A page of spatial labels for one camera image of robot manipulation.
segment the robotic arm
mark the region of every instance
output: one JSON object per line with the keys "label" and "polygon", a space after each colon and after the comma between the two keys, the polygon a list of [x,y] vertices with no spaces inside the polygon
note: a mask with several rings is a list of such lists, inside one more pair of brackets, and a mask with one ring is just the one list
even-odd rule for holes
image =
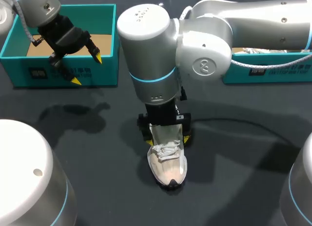
{"label": "robotic arm", "polygon": [[153,4],[126,10],[117,28],[136,94],[147,109],[138,119],[144,140],[153,139],[150,124],[182,124],[184,137],[190,135],[191,116],[176,111],[177,68],[202,81],[218,80],[230,67],[233,47],[310,49],[311,12],[312,0],[202,0],[185,20],[170,19]]}
{"label": "robotic arm", "polygon": [[[6,34],[12,26],[12,10],[19,15],[28,38],[35,46],[46,40],[54,50],[49,62],[65,80],[81,85],[61,60],[65,55],[75,53],[83,46],[88,48],[97,63],[101,63],[99,48],[90,39],[89,32],[75,27],[68,17],[59,14],[58,0],[0,0],[0,35]],[[41,38],[34,40],[27,27],[38,28]]]}

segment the box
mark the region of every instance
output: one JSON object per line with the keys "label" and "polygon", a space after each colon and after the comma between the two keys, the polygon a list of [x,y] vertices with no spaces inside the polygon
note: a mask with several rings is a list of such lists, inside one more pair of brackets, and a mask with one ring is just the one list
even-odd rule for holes
{"label": "box", "polygon": [[[232,59],[254,65],[276,65],[289,63],[312,53],[270,53],[233,54]],[[250,69],[231,64],[223,78],[225,84],[231,83],[281,83],[312,81],[312,59],[279,69]]]}
{"label": "box", "polygon": [[[102,64],[96,63],[87,49],[63,58],[63,63],[82,86],[115,86],[118,80],[119,40],[115,4],[62,5],[61,15],[87,30],[101,50]],[[30,29],[38,35],[37,29]],[[52,49],[42,42],[38,47],[27,38],[20,19],[13,27],[0,53],[0,61],[15,87],[77,87],[65,81],[48,62]]]}

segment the dark gray surface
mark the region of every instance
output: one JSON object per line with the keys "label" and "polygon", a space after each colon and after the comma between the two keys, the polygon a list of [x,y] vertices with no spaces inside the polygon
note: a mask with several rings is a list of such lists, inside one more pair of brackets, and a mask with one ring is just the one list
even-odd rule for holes
{"label": "dark gray surface", "polygon": [[[118,14],[162,2],[176,17],[199,0],[60,1],[116,3]],[[184,82],[189,100],[182,111],[219,119],[194,124],[186,185],[175,192],[160,189],[150,172],[136,127],[145,109],[122,52],[117,88],[14,90],[1,68],[0,118],[28,123],[46,137],[75,189],[78,226],[282,226],[282,185],[312,132],[312,84]]]}

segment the white sneaker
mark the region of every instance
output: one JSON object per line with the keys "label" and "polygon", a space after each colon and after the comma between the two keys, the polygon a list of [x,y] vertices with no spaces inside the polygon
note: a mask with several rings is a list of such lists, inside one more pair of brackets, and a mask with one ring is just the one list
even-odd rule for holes
{"label": "white sneaker", "polygon": [[154,146],[149,149],[147,159],[155,178],[168,187],[182,184],[187,172],[182,125],[151,126],[150,130]]}

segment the shoelace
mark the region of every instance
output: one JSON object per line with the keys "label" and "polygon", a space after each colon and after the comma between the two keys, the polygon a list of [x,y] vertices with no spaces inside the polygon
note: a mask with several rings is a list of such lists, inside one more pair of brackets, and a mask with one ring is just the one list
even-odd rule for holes
{"label": "shoelace", "polygon": [[167,144],[159,144],[152,147],[154,151],[157,152],[158,159],[160,161],[168,160],[168,159],[176,159],[179,158],[179,154],[175,154],[180,145],[179,140],[175,140],[173,142],[168,142]]}

